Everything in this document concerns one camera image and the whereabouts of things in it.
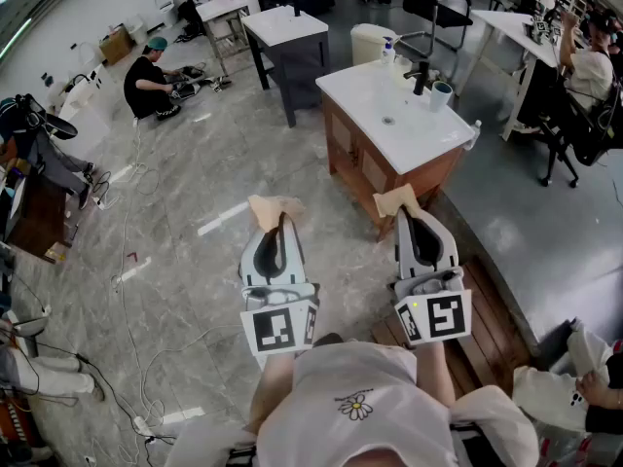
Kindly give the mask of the beige trash bin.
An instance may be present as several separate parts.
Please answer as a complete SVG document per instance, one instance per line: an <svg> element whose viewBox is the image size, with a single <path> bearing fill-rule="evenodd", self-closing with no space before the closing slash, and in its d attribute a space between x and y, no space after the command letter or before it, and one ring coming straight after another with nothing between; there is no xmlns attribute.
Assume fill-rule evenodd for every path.
<svg viewBox="0 0 623 467"><path fill-rule="evenodd" d="M385 37L395 41L397 34L376 24L355 25L350 31L352 64L360 65L380 59L385 46Z"/></svg>

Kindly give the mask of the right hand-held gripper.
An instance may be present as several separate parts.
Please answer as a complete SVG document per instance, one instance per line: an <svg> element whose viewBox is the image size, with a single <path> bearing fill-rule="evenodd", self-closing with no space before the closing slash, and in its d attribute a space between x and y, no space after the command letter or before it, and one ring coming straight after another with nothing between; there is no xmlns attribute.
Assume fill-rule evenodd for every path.
<svg viewBox="0 0 623 467"><path fill-rule="evenodd" d="M450 231L426 211L413 219L401 205L395 219L395 246L401 279L390 284L389 290L406 343L469 336L472 292L463 285L464 271L457 267L458 248ZM419 265L445 270L416 276Z"/></svg>

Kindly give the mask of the wooden vanity cabinet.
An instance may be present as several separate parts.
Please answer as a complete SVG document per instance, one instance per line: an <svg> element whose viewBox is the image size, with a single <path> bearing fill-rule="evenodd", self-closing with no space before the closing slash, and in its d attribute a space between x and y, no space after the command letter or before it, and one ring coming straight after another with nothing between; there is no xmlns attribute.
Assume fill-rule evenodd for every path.
<svg viewBox="0 0 623 467"><path fill-rule="evenodd" d="M379 214L374 194L409 184L420 206L428 209L437 200L463 149L455 148L401 175L345 110L328 94L321 98L329 173L340 175L378 229L377 241L381 242L392 231L393 219Z"/></svg>

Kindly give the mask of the person's right forearm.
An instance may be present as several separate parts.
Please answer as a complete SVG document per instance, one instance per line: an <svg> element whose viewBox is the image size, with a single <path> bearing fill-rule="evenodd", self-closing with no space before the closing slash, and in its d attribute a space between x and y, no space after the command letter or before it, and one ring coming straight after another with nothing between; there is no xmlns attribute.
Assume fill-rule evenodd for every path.
<svg viewBox="0 0 623 467"><path fill-rule="evenodd" d="M417 386L445 407L456 401L456 393L441 341L420 344L416 351Z"/></svg>

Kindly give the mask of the white desk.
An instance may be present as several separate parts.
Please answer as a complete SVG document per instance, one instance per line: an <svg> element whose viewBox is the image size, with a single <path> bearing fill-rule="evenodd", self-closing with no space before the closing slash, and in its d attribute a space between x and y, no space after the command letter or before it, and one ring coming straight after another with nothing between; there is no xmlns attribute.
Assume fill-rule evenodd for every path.
<svg viewBox="0 0 623 467"><path fill-rule="evenodd" d="M471 13L471 16L485 23L485 28L476 52L466 68L463 78L456 87L456 96L461 97L466 85L473 76L476 66L479 64L484 65L491 72L505 80L515 93L513 108L503 132L500 134L500 137L507 141L528 93L536 64L541 61L548 67L556 68L558 71L561 70L559 61L560 46L553 45L546 38L542 38L540 44L531 39L525 32L525 25L532 23L532 17L529 15L475 10ZM511 73L507 73L486 56L486 48L496 33L506 36L523 49L526 64L523 79L520 79L519 75L514 76Z"/></svg>

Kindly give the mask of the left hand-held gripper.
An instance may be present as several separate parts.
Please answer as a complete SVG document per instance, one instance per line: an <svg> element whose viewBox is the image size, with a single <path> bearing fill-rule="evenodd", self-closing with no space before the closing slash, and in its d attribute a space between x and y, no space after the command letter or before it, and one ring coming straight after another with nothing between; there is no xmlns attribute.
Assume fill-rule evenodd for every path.
<svg viewBox="0 0 623 467"><path fill-rule="evenodd" d="M250 286L242 289L240 319L251 353L267 357L312 348L318 285L304 283L305 258L288 214L282 213L268 232L256 229L242 251L238 273Z"/></svg>

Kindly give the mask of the person's white shirt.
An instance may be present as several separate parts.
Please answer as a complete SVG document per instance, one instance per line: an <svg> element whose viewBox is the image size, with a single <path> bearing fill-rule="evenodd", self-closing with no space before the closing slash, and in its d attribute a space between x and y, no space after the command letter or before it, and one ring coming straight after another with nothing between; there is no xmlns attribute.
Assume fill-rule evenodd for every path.
<svg viewBox="0 0 623 467"><path fill-rule="evenodd" d="M535 467L531 421L497 386L445 407L417 386L416 350L329 334L295 355L259 434L192 420L165 467Z"/></svg>

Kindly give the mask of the cardboard box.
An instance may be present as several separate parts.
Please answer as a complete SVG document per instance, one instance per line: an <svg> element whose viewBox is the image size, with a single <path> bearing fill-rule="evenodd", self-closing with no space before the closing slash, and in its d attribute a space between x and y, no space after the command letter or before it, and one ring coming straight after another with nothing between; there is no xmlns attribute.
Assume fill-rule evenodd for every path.
<svg viewBox="0 0 623 467"><path fill-rule="evenodd" d="M121 24L100 41L99 48L107 64L114 65L131 52L133 45L126 27Z"/></svg>

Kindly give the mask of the white toilet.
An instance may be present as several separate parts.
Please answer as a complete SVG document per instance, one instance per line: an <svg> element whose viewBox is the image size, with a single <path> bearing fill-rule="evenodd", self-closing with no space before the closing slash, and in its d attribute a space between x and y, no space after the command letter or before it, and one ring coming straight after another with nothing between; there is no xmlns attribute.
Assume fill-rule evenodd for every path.
<svg viewBox="0 0 623 467"><path fill-rule="evenodd" d="M171 28L177 22L176 6L174 0L154 0L156 8L161 14L163 24Z"/></svg>

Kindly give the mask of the white cup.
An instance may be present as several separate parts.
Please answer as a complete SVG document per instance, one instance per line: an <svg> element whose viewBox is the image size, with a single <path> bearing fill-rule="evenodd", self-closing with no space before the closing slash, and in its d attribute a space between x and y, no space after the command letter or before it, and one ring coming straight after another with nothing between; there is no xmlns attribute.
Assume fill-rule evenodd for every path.
<svg viewBox="0 0 623 467"><path fill-rule="evenodd" d="M430 87L429 109L432 113L440 112L449 102L454 91L443 81L435 81Z"/></svg>

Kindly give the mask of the metal table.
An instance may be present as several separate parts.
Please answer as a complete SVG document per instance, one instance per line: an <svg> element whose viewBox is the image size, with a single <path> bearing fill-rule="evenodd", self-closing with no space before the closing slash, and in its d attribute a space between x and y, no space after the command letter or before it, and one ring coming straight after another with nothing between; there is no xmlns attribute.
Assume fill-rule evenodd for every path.
<svg viewBox="0 0 623 467"><path fill-rule="evenodd" d="M249 50L242 24L242 19L250 15L249 7L243 0L209 0L200 3L196 9L223 75L228 76L225 60ZM212 25L217 23L225 23L229 33L217 36L212 29Z"/></svg>

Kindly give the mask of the dark grey vanity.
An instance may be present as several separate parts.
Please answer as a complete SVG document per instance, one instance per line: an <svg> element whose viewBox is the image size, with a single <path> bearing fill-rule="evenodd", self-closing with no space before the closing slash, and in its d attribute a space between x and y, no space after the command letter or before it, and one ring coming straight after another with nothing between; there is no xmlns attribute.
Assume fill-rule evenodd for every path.
<svg viewBox="0 0 623 467"><path fill-rule="evenodd" d="M288 125L295 112L320 103L315 80L330 72L328 25L291 5L274 7L242 19L263 90L274 82Z"/></svg>

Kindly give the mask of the person's left forearm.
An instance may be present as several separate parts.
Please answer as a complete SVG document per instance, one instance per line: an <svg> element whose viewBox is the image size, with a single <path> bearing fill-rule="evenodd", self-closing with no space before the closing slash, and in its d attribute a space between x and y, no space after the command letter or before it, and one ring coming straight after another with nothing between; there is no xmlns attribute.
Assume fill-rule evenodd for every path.
<svg viewBox="0 0 623 467"><path fill-rule="evenodd" d="M267 358L264 370L251 400L245 429L258 435L264 421L289 395L293 386L294 353L280 353Z"/></svg>

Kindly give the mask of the black office chair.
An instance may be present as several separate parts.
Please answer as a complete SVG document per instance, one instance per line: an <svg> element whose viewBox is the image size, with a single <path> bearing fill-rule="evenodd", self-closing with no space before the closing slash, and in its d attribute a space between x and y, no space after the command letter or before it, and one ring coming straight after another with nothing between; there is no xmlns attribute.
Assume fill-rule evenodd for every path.
<svg viewBox="0 0 623 467"><path fill-rule="evenodd" d="M554 163L560 161L570 171L569 185L575 188L579 176L568 158L568 149L585 166L595 164L610 150L623 150L623 84L615 79L606 99L598 99L588 110L574 97L577 91L566 87L563 79L553 87L553 94L548 118L539 122L540 132L533 136L549 150L547 173L539 182L549 186Z"/></svg>

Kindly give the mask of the wooden slat platform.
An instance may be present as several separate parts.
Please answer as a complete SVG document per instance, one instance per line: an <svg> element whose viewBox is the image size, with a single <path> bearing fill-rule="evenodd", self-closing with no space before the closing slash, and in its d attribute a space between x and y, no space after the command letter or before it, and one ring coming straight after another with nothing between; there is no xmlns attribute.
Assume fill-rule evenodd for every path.
<svg viewBox="0 0 623 467"><path fill-rule="evenodd" d="M532 363L529 348L480 258L463 265L472 291L472 331L444 342L451 381L458 397L486 385L510 395L514 370Z"/></svg>

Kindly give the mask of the black metal frame chair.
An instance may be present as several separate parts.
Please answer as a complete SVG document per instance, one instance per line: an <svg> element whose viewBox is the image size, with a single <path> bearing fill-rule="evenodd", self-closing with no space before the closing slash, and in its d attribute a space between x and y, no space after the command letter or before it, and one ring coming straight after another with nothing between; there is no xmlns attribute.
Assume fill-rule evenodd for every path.
<svg viewBox="0 0 623 467"><path fill-rule="evenodd" d="M441 44L451 52L457 53L464 44L467 28L473 24L471 19L471 0L464 0L465 8L462 13L451 7L442 4L441 0L403 0L402 9L407 14L417 16L431 24L429 31L414 31L402 34L398 44L409 51L425 58L429 58L434 52L436 43ZM437 36L437 28L459 28L461 30L460 40L456 45ZM428 49L421 51L410 43L410 40L420 37L429 39Z"/></svg>

